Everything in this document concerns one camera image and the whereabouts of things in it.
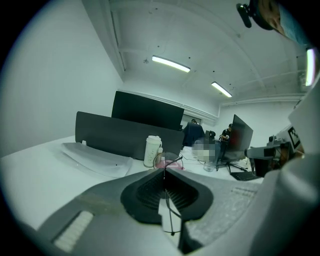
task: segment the gray partition panel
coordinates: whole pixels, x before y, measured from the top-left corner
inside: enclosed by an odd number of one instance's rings
[[[75,121],[75,141],[112,154],[143,160],[146,139],[159,136],[164,152],[179,156],[184,133],[138,122],[78,111]]]

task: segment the white ceiling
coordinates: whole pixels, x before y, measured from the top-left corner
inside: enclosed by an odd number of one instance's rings
[[[185,86],[217,102],[301,93],[305,48],[252,22],[237,10],[241,0],[110,0],[114,30],[127,73]],[[153,62],[161,56],[189,73]],[[217,81],[229,99],[211,86]]]

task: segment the black monitor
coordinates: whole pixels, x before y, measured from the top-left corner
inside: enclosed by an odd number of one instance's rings
[[[183,114],[181,107],[116,91],[111,117],[179,131]]]
[[[230,138],[225,147],[222,162],[231,162],[245,159],[245,149],[250,147],[254,130],[252,130],[237,115],[233,116]]]

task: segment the gray plastic panel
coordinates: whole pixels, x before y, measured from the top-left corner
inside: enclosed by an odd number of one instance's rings
[[[204,245],[191,254],[278,255],[319,207],[320,172],[314,172],[319,165],[318,155],[306,155],[281,171],[268,172],[262,184],[179,171],[207,186],[214,196],[201,219],[186,223],[190,237]],[[85,210],[95,217],[77,242],[76,255],[181,255],[160,225],[139,223],[121,204],[124,188],[151,172],[93,186],[49,217],[39,234],[52,241],[73,214]]]
[[[185,136],[181,131],[80,111],[76,114],[75,141],[86,141],[97,150],[143,160],[149,135],[161,138],[164,152],[179,156]]]

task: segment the desk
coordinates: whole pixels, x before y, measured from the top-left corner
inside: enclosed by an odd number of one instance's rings
[[[61,144],[68,142],[75,142],[75,137],[33,146],[0,159],[3,192],[13,214],[36,230],[51,214],[83,191],[115,179],[95,173],[63,153]],[[218,172],[207,172],[198,161],[183,159],[183,164],[195,174],[235,180],[226,167],[219,168]],[[143,161],[134,160],[127,175],[148,169]],[[246,182],[262,181],[260,178]]]

